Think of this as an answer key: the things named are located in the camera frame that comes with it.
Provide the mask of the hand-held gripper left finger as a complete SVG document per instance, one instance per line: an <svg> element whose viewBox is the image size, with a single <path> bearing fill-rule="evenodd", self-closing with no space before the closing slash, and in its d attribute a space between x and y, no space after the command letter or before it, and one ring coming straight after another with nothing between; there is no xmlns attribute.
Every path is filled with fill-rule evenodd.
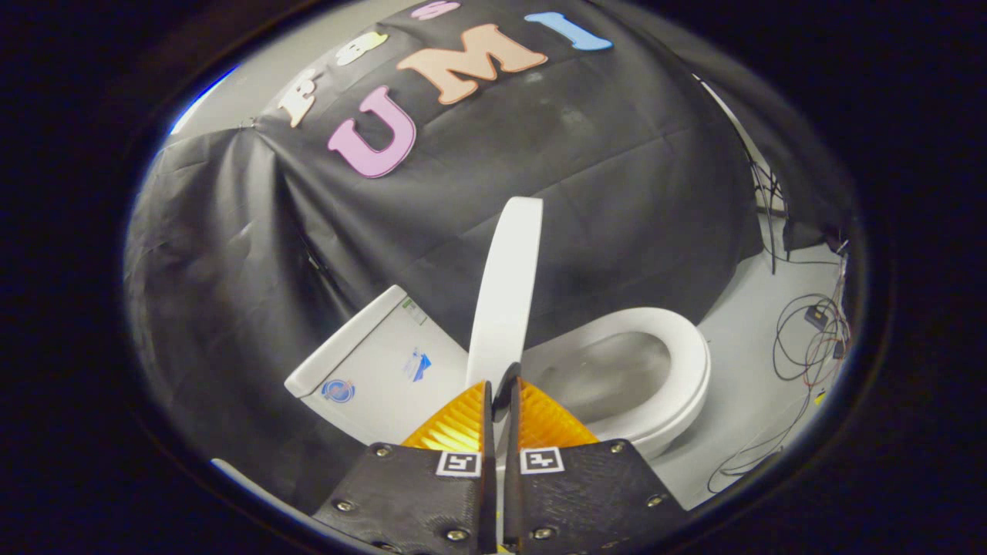
<svg viewBox="0 0 987 555"><path fill-rule="evenodd" d="M366 447L314 514L397 554L497 551L493 393L478 382L404 442Z"/></svg>

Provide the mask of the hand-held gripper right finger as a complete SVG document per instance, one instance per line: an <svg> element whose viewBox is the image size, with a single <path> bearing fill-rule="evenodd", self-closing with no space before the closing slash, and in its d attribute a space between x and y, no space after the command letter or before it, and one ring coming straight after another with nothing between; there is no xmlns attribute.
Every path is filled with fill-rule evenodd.
<svg viewBox="0 0 987 555"><path fill-rule="evenodd" d="M595 438L520 377L505 383L503 395L505 550L644 554L687 526L687 510L631 440Z"/></svg>

